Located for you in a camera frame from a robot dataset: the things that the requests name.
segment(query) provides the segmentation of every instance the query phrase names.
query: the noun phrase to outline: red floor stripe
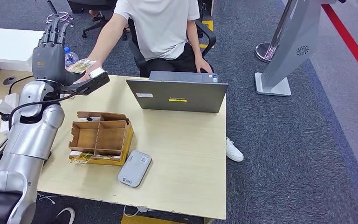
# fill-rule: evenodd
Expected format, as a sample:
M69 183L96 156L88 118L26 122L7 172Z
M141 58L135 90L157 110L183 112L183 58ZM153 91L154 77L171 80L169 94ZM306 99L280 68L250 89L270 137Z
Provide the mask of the red floor stripe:
M349 50L358 62L358 44L353 39L348 30L345 28L345 26L337 16L336 12L334 12L334 10L331 8L331 6L329 4L322 4L322 8L326 12L327 16L336 28L337 32L340 34L346 46L349 48Z

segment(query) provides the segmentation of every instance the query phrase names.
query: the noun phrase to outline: floor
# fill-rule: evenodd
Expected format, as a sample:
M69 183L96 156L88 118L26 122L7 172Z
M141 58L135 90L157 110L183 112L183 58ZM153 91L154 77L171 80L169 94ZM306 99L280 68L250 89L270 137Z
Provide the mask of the floor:
M63 0L53 1L69 11ZM253 75L267 66L254 48L270 41L281 0L215 1L218 41L206 58L227 92L227 136L244 153L227 160L227 224L358 224L358 64L322 13L318 51L290 76L290 98L255 93ZM358 41L358 9L333 6ZM0 0L0 28L43 30L50 10L44 1ZM97 32L87 14L74 15L67 45L81 58ZM138 75L127 42L120 41L103 67L110 74ZM37 201L35 224L47 224L62 208L76 210L75 223L120 223L123 207L58 196ZM135 212L128 208L127 213ZM144 215L183 223L202 218L152 211Z

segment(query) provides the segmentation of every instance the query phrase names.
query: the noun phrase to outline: speaker grille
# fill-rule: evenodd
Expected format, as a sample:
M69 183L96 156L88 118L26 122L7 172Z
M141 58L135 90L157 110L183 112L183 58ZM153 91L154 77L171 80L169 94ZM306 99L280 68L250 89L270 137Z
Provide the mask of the speaker grille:
M308 54L309 51L310 51L310 48L308 46L302 46L296 50L296 55L303 56L303 55Z

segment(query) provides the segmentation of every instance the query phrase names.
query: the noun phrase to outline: white kiosk stand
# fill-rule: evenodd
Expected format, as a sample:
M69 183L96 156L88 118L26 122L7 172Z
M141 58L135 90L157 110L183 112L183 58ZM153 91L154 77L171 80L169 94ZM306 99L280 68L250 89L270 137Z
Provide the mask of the white kiosk stand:
M274 57L263 73L255 74L258 94L291 95L286 76L315 52L322 4L333 4L336 1L297 0L293 18Z

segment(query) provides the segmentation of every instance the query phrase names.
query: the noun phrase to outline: chair armrest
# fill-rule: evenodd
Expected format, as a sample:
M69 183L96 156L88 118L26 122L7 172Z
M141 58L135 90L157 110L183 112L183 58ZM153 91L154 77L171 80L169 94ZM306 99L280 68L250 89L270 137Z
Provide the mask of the chair armrest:
M139 69L141 76L143 74L146 74L147 73L147 63L146 63L145 57L143 57L142 53L140 52L140 50L134 44L133 41L129 40L128 46L130 47L130 51L131 51L132 55L134 55L135 64L137 64L137 67Z
M216 43L216 35L213 31L211 31L207 26L205 26L201 21L195 20L195 25L205 34L209 39L208 46L202 52L202 56L205 56L208 51L212 48L212 46Z

